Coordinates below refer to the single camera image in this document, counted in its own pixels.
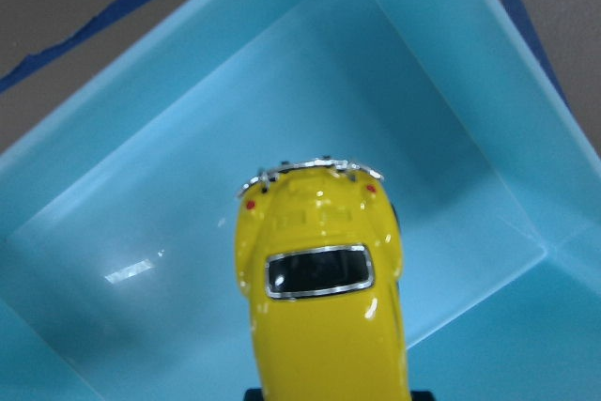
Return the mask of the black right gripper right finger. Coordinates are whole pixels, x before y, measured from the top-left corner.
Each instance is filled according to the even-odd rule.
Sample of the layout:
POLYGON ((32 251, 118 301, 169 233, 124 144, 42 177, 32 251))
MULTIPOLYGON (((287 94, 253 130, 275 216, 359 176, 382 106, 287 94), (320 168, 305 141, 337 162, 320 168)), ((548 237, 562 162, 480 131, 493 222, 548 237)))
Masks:
POLYGON ((411 391, 411 401, 433 401, 433 394, 429 391, 411 391))

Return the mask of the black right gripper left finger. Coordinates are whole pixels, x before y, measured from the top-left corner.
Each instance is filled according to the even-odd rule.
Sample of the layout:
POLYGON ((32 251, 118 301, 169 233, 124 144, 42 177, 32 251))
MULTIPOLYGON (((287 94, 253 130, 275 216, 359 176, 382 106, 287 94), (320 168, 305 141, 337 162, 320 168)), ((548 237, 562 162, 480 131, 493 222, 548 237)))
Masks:
POLYGON ((263 401, 261 390, 247 390, 243 396, 243 401, 263 401))

